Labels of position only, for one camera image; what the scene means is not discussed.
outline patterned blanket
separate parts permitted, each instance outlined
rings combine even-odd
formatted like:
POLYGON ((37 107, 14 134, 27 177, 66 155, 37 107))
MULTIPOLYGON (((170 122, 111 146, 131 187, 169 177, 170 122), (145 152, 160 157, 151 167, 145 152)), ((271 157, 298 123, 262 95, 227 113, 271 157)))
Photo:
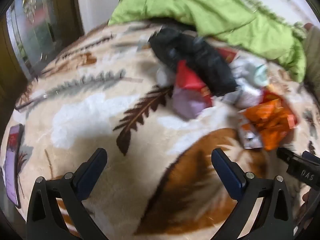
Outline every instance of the patterned blanket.
MULTIPOLYGON (((195 120, 185 121, 173 111, 172 87, 156 86, 160 63, 146 46, 160 28, 146 22, 98 28, 28 86, 19 104, 44 93, 48 98, 13 112, 0 155, 5 176, 9 128, 24 124, 18 163, 24 219, 37 177, 49 180, 74 172, 98 147, 107 150, 108 164, 83 204, 109 239, 210 239, 236 204, 212 167, 216 147, 244 171, 262 178, 283 176, 296 212, 300 191, 307 188, 286 175, 275 152, 243 149, 236 130, 238 109, 215 98, 214 107, 195 120)), ((298 154, 320 153, 320 115, 312 96, 277 64, 257 60, 268 65, 273 90, 287 98, 300 122, 283 143, 298 154)), ((58 204, 77 234, 62 200, 58 204)))

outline black pouch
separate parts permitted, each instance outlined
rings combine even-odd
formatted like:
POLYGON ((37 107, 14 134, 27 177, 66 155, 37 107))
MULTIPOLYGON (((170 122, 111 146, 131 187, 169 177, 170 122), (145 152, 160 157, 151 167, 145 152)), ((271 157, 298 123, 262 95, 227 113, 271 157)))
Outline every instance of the black pouch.
POLYGON ((149 44, 156 57, 175 72, 178 62, 186 60, 213 95, 236 91, 237 83, 229 65, 203 38, 163 28, 150 37, 149 44))

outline smartphone screen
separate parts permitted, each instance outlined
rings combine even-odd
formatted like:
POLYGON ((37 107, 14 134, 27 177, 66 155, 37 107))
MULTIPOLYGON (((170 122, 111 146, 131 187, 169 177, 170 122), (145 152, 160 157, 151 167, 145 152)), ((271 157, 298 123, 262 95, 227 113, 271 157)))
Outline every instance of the smartphone screen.
POLYGON ((22 124, 18 124, 10 128, 4 164, 7 196, 18 208, 20 208, 20 201, 18 192, 17 162, 22 133, 22 124))

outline silver bolt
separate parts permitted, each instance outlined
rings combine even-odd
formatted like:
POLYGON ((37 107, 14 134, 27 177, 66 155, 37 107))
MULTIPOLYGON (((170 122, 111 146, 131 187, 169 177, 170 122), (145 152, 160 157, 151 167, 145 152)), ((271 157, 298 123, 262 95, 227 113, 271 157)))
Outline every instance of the silver bolt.
POLYGON ((65 179, 71 179, 72 176, 73 176, 73 173, 72 173, 72 172, 68 172, 68 173, 66 173, 66 174, 64 175, 64 178, 65 178, 65 179))
POLYGON ((247 176, 248 179, 254 178, 254 174, 252 172, 247 172, 245 175, 247 176))
POLYGON ((280 175, 278 175, 278 176, 276 177, 276 179, 277 179, 277 181, 279 181, 279 182, 282 182, 282 181, 283 181, 283 178, 282 178, 282 176, 280 176, 280 175))
POLYGON ((36 182, 41 182, 43 180, 43 178, 42 177, 38 177, 37 179, 36 179, 36 182))

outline green fabric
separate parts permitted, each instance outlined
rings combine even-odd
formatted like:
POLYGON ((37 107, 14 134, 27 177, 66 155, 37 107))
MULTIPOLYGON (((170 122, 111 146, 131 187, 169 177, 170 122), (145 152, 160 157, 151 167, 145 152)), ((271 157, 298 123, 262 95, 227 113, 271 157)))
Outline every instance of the green fabric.
POLYGON ((200 36, 215 36, 279 63, 301 82, 306 58, 293 27, 252 12, 241 0, 120 0, 109 25, 152 17, 171 17, 194 25, 200 36))

